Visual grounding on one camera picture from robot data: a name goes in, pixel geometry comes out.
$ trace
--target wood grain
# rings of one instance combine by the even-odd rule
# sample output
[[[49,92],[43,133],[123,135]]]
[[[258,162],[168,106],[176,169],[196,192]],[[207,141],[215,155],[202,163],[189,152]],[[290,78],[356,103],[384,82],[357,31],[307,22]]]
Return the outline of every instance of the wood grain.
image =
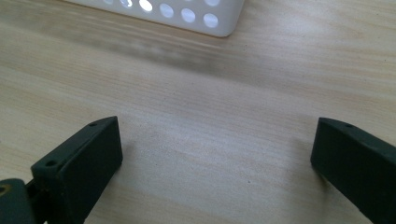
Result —
[[[309,162],[318,117],[396,145],[394,1],[247,0],[227,38],[0,1],[0,178],[118,116],[87,223],[370,223]]]

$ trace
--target white plastic basket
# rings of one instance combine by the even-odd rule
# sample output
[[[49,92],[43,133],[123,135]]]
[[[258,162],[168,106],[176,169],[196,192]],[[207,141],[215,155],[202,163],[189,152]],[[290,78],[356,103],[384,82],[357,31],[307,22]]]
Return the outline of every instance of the white plastic basket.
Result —
[[[245,0],[65,0],[196,32],[227,36]]]

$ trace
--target screw hole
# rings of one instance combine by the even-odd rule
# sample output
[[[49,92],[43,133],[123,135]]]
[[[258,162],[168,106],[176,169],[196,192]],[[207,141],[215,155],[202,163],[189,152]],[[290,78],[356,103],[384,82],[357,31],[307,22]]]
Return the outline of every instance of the screw hole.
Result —
[[[51,167],[51,166],[56,165],[56,163],[57,163],[56,161],[49,161],[46,163],[46,166]]]

